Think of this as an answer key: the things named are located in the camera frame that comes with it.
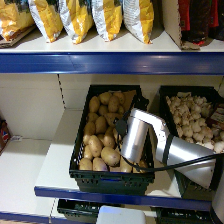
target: black plastic crate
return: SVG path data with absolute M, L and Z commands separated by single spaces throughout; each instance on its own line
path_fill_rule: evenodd
M 83 154 L 83 129 L 86 124 L 89 101 L 93 96 L 97 96 L 107 91 L 132 91 L 136 90 L 141 96 L 140 86 L 126 85 L 91 85 L 86 98 L 74 151 L 70 161 L 69 174 L 75 178 L 79 189 L 84 192 L 106 193 L 106 194 L 125 194 L 125 195 L 144 195 L 149 183 L 154 182 L 154 173 L 121 173 L 121 172 L 101 172 L 83 171 L 78 169 L 79 161 Z M 143 158 L 148 167 L 153 168 L 153 155 L 149 135 L 147 135 L 143 150 Z
M 191 92 L 192 96 L 206 97 L 208 102 L 215 106 L 218 102 L 223 102 L 223 98 L 218 94 L 214 87 L 207 86 L 161 86 L 160 87 L 160 116 L 166 121 L 169 131 L 172 135 L 179 137 L 176 125 L 173 121 L 173 115 L 170 112 L 169 106 L 166 102 L 166 96 L 177 96 L 178 92 Z M 198 200 L 212 200 L 212 190 L 205 189 L 200 185 L 192 182 L 183 174 L 175 170 L 178 187 L 182 198 L 198 199 Z
M 99 210 L 103 205 L 121 207 L 119 204 L 59 199 L 57 211 L 70 221 L 96 223 Z
M 212 224 L 209 212 L 156 208 L 158 224 Z

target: robotic arm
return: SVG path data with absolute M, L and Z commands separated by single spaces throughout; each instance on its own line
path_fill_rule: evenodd
M 156 159 L 167 166 L 182 164 L 175 169 L 206 189 L 213 186 L 216 193 L 210 210 L 211 217 L 215 224 L 223 224 L 224 172 L 221 170 L 217 177 L 214 170 L 217 163 L 215 158 L 224 154 L 214 155 L 210 149 L 172 136 L 162 118 L 134 108 L 128 118 L 127 134 L 123 138 L 121 155 L 124 158 L 135 163 L 140 161 L 149 125 L 153 126 L 158 139 Z M 197 162 L 202 157 L 208 157 L 209 160 Z M 187 161 L 191 161 L 190 165 L 183 166 Z

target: yellow chip bag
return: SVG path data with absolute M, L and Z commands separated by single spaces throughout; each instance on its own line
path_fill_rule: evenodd
M 151 43 L 154 10 L 151 0 L 124 0 L 125 27 L 145 44 Z
M 28 0 L 0 0 L 0 35 L 10 41 L 34 24 Z
M 113 40 L 120 31 L 122 7 L 119 0 L 92 0 L 93 20 L 98 34 L 105 40 Z
M 33 19 L 46 42 L 55 41 L 63 28 L 57 0 L 28 0 L 28 2 Z
M 93 25 L 91 5 L 86 0 L 59 0 L 62 23 L 72 42 L 81 43 Z

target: white wall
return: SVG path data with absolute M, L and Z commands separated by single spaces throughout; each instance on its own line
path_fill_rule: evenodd
M 150 112 L 158 112 L 161 85 L 213 86 L 217 91 L 222 76 L 189 75 L 60 75 L 66 108 L 83 109 L 90 84 L 140 85 L 143 96 L 150 100 Z
M 56 74 L 0 74 L 0 115 L 12 135 L 52 140 L 63 111 Z
M 60 75 L 66 108 L 83 109 L 90 84 L 140 85 L 158 112 L 160 85 L 214 86 L 224 97 L 222 76 Z M 56 74 L 0 74 L 0 115 L 13 135 L 52 140 L 64 111 Z

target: shelf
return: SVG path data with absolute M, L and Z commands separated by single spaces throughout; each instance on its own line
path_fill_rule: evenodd
M 224 74 L 224 42 L 209 40 L 199 52 L 182 52 L 162 29 L 146 45 L 122 28 L 104 42 L 93 27 L 83 43 L 72 44 L 66 32 L 45 43 L 38 29 L 12 48 L 0 49 L 0 73 L 67 74 Z
M 54 198 L 37 198 L 35 181 L 50 141 L 9 142 L 0 156 L 0 219 L 49 223 Z
M 57 211 L 58 199 L 55 200 L 52 213 L 51 213 L 51 223 L 52 224 L 72 224 L 74 222 L 66 219 L 63 214 L 58 213 Z M 146 216 L 146 224 L 156 224 L 156 211 L 146 206 L 136 206 L 136 205 L 124 205 L 124 208 L 137 209 L 141 210 L 145 213 Z
M 181 199 L 173 171 L 157 172 L 145 196 L 81 192 L 69 176 L 69 164 L 82 111 L 65 110 L 35 184 L 41 197 L 77 199 L 101 203 L 120 203 L 208 211 L 210 202 Z M 162 166 L 157 160 L 155 167 Z

